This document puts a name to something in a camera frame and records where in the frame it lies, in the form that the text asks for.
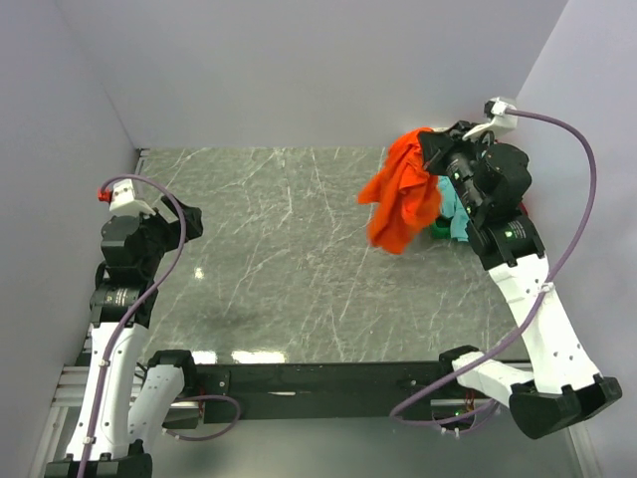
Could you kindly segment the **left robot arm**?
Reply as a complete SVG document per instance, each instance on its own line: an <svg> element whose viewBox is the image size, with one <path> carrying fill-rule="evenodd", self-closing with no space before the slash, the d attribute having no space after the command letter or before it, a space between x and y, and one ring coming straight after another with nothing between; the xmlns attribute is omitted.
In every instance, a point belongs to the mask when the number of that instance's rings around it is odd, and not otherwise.
<svg viewBox="0 0 637 478"><path fill-rule="evenodd" d="M47 464L47 477L149 477L151 449L169 407L197 385L189 351L163 351L133 389L137 359L148 338L163 256L203 233L202 212L181 202L158 211L114 216L102 228L104 257L91 297L91 361L81 413L65 456Z"/></svg>

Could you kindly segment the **orange t shirt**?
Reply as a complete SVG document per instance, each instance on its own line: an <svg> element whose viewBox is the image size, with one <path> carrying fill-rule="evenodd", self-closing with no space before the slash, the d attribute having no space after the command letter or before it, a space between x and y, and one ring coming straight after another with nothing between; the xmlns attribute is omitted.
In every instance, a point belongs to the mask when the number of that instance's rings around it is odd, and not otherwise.
<svg viewBox="0 0 637 478"><path fill-rule="evenodd" d="M442 196L438 177L425 170L418 136L430 127L409 131L389 147L380 170L357 195L360 204L375 204L367 224L371 246L399 255L438 218Z"/></svg>

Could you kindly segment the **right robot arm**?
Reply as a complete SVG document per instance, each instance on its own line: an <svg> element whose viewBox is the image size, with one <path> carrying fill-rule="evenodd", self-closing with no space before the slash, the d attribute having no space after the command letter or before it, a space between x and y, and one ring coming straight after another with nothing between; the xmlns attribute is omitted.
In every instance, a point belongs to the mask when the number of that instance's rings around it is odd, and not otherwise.
<svg viewBox="0 0 637 478"><path fill-rule="evenodd" d="M539 439L585 421L622 396L577 337L553 284L539 234L522 207L531 186L529 158L484 127L472 133L460 121L444 131L418 135L424 168L450 180L469 217L469 243L498 286L518 326L531 370L496 359L511 344L489 353L470 346L440 356L445 372L421 390L427 395L455 381L506 406L519 430Z"/></svg>

